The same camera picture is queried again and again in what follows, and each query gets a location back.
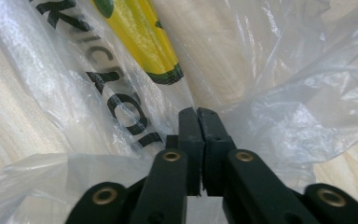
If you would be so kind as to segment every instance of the printed lettering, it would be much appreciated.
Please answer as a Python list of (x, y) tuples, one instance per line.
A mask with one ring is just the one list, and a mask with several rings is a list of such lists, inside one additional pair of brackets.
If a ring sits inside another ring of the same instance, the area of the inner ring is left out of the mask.
[(95, 51), (101, 51), (103, 53), (106, 54), (107, 56), (107, 59), (109, 61), (112, 61), (113, 60), (113, 54), (109, 51), (109, 49), (106, 49), (104, 47), (101, 47), (101, 46), (93, 46), (91, 48), (89, 48), (86, 52), (86, 56), (89, 58), (90, 61), (93, 61), (94, 63), (97, 63), (97, 60), (95, 60), (93, 57), (92, 57), (92, 54), (95, 52)]
[(99, 39), (101, 39), (101, 37), (98, 35), (95, 35), (95, 36), (90, 36), (90, 37), (86, 37), (84, 39), (78, 40), (78, 42), (87, 43), (87, 42), (91, 42), (91, 41), (99, 40)]
[(81, 31), (89, 31), (91, 27), (85, 21), (81, 21), (79, 19), (67, 16), (60, 11), (66, 10), (71, 7), (75, 7), (75, 0), (63, 0), (61, 2), (47, 2), (39, 4), (36, 9), (40, 12), (40, 14), (45, 14), (49, 11), (48, 14), (48, 23), (55, 29), (57, 26), (57, 22), (59, 19), (71, 24)]
[(154, 142), (162, 142), (162, 139), (158, 133), (148, 133), (138, 140), (138, 143), (141, 144), (142, 147), (147, 147)]
[(137, 120), (137, 122), (134, 125), (132, 125), (130, 127), (126, 127), (127, 130), (132, 135), (137, 135), (137, 134), (142, 133), (147, 127), (147, 118), (144, 114), (144, 111), (142, 111), (142, 108), (129, 95), (120, 94), (120, 93), (114, 94), (107, 101), (107, 106), (109, 107), (109, 110), (112, 113), (113, 117), (115, 119), (117, 119), (115, 109), (118, 105), (121, 105), (124, 103), (129, 103), (129, 104), (132, 104), (133, 106), (135, 106), (135, 108), (138, 110), (139, 117), (140, 117), (139, 120)]
[(119, 80), (117, 72), (108, 72), (108, 73), (92, 73), (88, 72), (87, 75), (95, 83), (95, 87), (100, 92), (103, 93), (103, 87), (106, 82)]

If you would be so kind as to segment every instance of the transparent plastic bag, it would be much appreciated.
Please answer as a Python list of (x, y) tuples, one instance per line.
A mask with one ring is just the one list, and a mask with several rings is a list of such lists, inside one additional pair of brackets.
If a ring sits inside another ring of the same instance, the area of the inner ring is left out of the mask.
[[(121, 104), (112, 119), (106, 101), (118, 92), (138, 102), (153, 124), (144, 134), (156, 132), (161, 141), (177, 133), (181, 109), (193, 105), (218, 112), (237, 147), (259, 154), (288, 187), (300, 191), (314, 181), (314, 162), (358, 141), (358, 6), (327, 20), (331, 9), (324, 0), (154, 0), (185, 76), (161, 85), (132, 58), (91, 2), (65, 1), (75, 5), (62, 13), (80, 15), (98, 35), (78, 39), (72, 34), (79, 32), (65, 22), (54, 28), (48, 23), (49, 14), (37, 10), (46, 2), (0, 1), (0, 41), (24, 86), (73, 151), (143, 157), (140, 161), (150, 165), (163, 149), (160, 142), (137, 144), (142, 136), (126, 129), (137, 123), (138, 108)], [(112, 50), (114, 62), (103, 50), (87, 56), (85, 40), (93, 37)], [(111, 65), (120, 67), (123, 78), (98, 93), (87, 72), (109, 72)], [(35, 76), (39, 71), (45, 75)], [(203, 207), (193, 206), (198, 203)], [(220, 201), (190, 199), (189, 208), (207, 207), (210, 216), (189, 209), (189, 220), (224, 221)]]
[(64, 223), (87, 189), (105, 181), (129, 187), (150, 164), (113, 155), (31, 156), (0, 175), (0, 223)]

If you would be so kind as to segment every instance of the yellow packaging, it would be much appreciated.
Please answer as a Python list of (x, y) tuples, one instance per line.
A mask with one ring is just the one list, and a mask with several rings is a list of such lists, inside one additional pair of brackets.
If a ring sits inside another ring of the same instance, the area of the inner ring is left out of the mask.
[(172, 45), (149, 0), (91, 2), (155, 83), (172, 85), (183, 77)]

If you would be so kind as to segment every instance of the clear plastic bag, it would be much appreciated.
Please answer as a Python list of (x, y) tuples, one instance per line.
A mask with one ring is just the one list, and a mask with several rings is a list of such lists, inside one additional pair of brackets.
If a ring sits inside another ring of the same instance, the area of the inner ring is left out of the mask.
[(87, 189), (104, 181), (129, 187), (150, 164), (112, 155), (31, 156), (0, 175), (0, 223), (64, 223)]
[[(181, 109), (203, 106), (219, 113), (237, 147), (259, 154), (288, 187), (301, 191), (314, 181), (314, 162), (358, 141), (358, 6), (332, 20), (324, 0), (154, 0), (185, 76), (163, 85), (132, 58), (91, 2), (56, 1), (73, 4), (60, 12), (80, 15), (94, 28), (86, 35), (60, 20), (52, 27), (48, 12), (37, 9), (46, 2), (0, 1), (0, 41), (75, 152), (142, 157), (150, 165), (163, 144), (143, 146), (140, 139), (158, 133), (164, 141), (177, 133)], [(90, 52), (96, 46), (87, 43), (94, 39), (104, 49)], [(119, 67), (118, 81), (98, 89), (88, 73), (111, 67)], [(130, 96), (152, 124), (142, 134), (128, 129), (142, 116), (134, 103), (117, 103), (112, 118), (106, 105), (117, 93)], [(206, 201), (209, 211), (221, 206)], [(198, 220), (194, 212), (189, 215)], [(221, 221), (208, 218), (199, 223)]]

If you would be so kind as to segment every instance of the light wood grain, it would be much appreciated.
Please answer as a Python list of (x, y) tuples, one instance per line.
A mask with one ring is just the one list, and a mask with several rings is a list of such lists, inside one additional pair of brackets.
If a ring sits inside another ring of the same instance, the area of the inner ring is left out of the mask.
[[(32, 154), (67, 148), (60, 130), (26, 93), (0, 50), (0, 171)], [(314, 171), (319, 181), (344, 189), (358, 200), (358, 144), (331, 161), (316, 164)]]
[(331, 161), (315, 164), (314, 172), (319, 182), (339, 187), (358, 201), (358, 144)]

